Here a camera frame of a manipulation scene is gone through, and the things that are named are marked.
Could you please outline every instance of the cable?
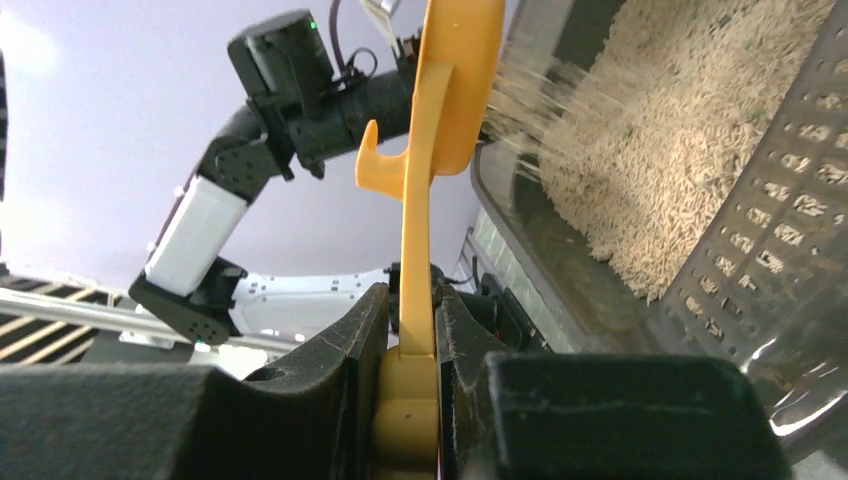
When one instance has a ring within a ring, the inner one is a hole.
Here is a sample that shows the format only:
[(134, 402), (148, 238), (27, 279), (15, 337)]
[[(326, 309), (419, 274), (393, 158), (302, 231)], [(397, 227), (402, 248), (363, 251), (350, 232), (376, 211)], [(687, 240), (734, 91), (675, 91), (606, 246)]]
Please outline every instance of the cable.
[(330, 45), (333, 48), (333, 58), (336, 60), (336, 67), (339, 69), (339, 74), (344, 76), (345, 63), (342, 57), (342, 47), (339, 44), (339, 5), (342, 0), (333, 0), (330, 4)]
[(374, 51), (370, 48), (359, 47), (354, 50), (353, 54), (351, 54), (350, 58), (345, 64), (345, 70), (348, 73), (352, 73), (356, 70), (356, 65), (354, 65), (354, 62), (356, 61), (356, 56), (360, 53), (367, 53), (371, 56), (371, 59), (374, 60), (374, 66), (371, 68), (371, 72), (369, 72), (368, 75), (365, 76), (366, 78), (371, 78), (375, 73), (377, 73), (377, 66), (379, 65), (379, 62), (377, 61), (377, 54), (375, 54)]
[(466, 283), (474, 280), (474, 287), (476, 289), (480, 289), (480, 279), (477, 276), (477, 256), (471, 257), (471, 276), (466, 278), (465, 280), (455, 280), (450, 277), (445, 277), (445, 283), (448, 285), (465, 285)]

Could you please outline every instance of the yellow plastic scoop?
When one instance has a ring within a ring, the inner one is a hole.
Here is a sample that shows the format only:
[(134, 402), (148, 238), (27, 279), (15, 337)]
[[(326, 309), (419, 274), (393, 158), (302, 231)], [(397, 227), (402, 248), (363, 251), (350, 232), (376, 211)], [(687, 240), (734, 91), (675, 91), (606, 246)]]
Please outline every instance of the yellow plastic scoop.
[(373, 478), (435, 478), (438, 373), (430, 286), (430, 184), (468, 166), (498, 62), (504, 0), (430, 0), (404, 153), (377, 153), (368, 124), (356, 183), (403, 202), (400, 343), (380, 365)]

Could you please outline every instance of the plastic container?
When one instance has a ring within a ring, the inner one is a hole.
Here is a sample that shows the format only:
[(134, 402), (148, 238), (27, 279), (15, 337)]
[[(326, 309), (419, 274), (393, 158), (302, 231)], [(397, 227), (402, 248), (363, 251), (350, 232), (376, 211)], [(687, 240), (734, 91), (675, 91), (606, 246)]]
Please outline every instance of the plastic container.
[[(547, 27), (538, 30), (544, 30), (558, 23), (562, 33), (551, 51), (588, 69), (621, 3), (576, 0), (570, 14), (553, 19), (543, 11), (545, 2), (526, 2), (513, 29), (532, 31), (528, 22), (542, 22)], [(844, 1), (831, 11), (727, 201), (671, 288), (651, 306), (635, 298), (606, 264), (589, 257), (585, 238), (559, 217), (542, 187), (525, 178), (521, 167), (511, 167), (514, 160), (498, 160), (504, 152), (497, 144), (484, 147), (472, 164), (486, 213), (575, 352), (686, 353), (734, 361), (757, 387), (793, 461), (835, 432), (848, 431), (848, 182), (828, 184), (817, 175), (824, 164), (848, 170), (848, 150), (835, 146), (840, 134), (848, 135), (848, 74), (837, 73), (840, 61), (848, 63)], [(819, 106), (823, 95), (835, 95), (843, 107)], [(830, 133), (824, 141), (808, 141), (799, 136), (806, 125)], [(786, 154), (808, 158), (806, 168), (784, 167), (780, 159)], [(789, 187), (788, 198), (767, 196), (765, 182)], [(801, 196), (819, 201), (821, 214), (793, 208)], [(748, 220), (751, 208), (769, 216), (765, 228)], [(793, 246), (780, 240), (774, 231), (782, 224), (803, 234), (803, 241)], [(749, 253), (731, 243), (734, 233), (753, 240)], [(779, 273), (756, 261), (764, 250), (782, 260)], [(731, 276), (717, 268), (718, 257), (735, 265)], [(741, 285), (743, 277), (756, 289)], [(703, 278), (718, 291), (707, 293)], [(700, 316), (686, 306), (689, 298), (701, 305)], [(708, 324), (719, 326), (721, 335), (710, 333)]]

